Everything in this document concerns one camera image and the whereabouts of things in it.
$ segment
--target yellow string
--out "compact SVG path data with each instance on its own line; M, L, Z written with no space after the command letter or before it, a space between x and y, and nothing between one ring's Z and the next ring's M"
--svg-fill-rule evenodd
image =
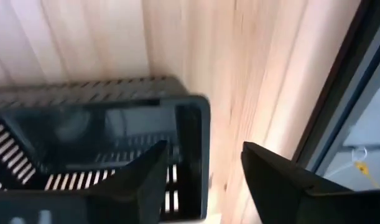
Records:
M371 181L375 188L380 189L380 185L372 178L371 174L369 174L369 169L365 162L356 161L354 164L357 169Z

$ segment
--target dark gray plastic crate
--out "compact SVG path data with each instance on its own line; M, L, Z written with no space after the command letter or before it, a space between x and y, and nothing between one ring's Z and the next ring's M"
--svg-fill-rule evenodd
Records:
M162 221L206 217L210 107L172 77L0 88L0 190L81 190L160 140Z

